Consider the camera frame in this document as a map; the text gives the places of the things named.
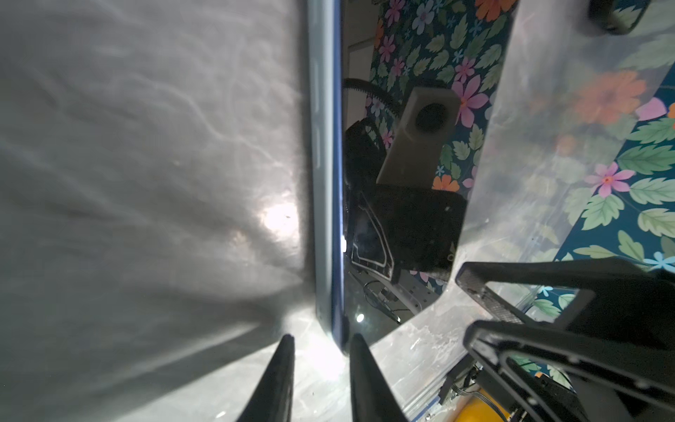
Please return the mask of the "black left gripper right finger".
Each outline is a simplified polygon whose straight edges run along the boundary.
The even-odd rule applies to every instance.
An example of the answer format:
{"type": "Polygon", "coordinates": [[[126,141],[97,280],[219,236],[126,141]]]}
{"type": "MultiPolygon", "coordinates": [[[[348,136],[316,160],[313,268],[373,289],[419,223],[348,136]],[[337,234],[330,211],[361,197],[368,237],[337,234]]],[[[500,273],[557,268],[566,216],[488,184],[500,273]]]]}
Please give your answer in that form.
{"type": "Polygon", "coordinates": [[[407,422],[361,334],[353,335],[349,355],[353,421],[407,422]]]}

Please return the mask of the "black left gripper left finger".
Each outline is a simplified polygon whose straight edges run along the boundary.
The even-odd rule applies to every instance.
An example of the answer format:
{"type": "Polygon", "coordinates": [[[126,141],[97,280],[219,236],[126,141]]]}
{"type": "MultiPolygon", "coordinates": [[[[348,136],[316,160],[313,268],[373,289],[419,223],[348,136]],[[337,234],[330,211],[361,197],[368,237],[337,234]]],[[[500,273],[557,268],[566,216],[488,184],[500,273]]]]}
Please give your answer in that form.
{"type": "Polygon", "coordinates": [[[281,338],[272,359],[237,422],[291,420],[295,374],[295,338],[281,338]]]}

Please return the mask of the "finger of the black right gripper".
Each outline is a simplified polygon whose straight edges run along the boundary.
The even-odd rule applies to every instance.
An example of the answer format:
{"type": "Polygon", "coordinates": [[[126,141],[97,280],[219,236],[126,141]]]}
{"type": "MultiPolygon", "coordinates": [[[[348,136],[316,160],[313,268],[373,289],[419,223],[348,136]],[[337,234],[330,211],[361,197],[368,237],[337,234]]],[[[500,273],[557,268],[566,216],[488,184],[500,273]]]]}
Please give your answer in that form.
{"type": "Polygon", "coordinates": [[[488,313],[502,322],[535,326],[534,318],[490,288],[492,282],[571,292],[570,303],[551,322],[557,330],[638,346],[674,346],[674,276],[666,270],[648,273],[620,258],[462,265],[457,285],[488,313]]]}
{"type": "Polygon", "coordinates": [[[535,421],[672,421],[674,353],[543,326],[476,321],[463,344],[535,421]],[[517,357],[564,372],[580,408],[543,388],[517,357]]]}

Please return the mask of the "light blue phone case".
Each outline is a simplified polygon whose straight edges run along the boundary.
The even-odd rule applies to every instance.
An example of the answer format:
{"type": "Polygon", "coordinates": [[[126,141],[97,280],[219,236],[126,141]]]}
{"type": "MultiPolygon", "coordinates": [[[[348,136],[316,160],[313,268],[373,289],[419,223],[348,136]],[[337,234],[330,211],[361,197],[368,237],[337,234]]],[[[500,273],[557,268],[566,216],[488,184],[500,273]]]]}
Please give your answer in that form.
{"type": "Polygon", "coordinates": [[[332,215],[335,128],[335,54],[339,40],[338,1],[309,1],[309,86],[316,316],[326,334],[332,328],[332,215]]]}

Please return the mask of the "black phone case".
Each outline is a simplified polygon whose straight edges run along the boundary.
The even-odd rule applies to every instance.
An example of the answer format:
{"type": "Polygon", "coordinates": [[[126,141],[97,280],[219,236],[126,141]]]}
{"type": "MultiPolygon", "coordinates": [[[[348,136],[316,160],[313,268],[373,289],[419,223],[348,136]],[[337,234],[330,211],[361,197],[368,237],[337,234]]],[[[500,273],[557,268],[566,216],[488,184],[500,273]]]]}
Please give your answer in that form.
{"type": "Polygon", "coordinates": [[[650,0],[591,0],[588,19],[602,33],[630,34],[651,4],[650,0]]]}

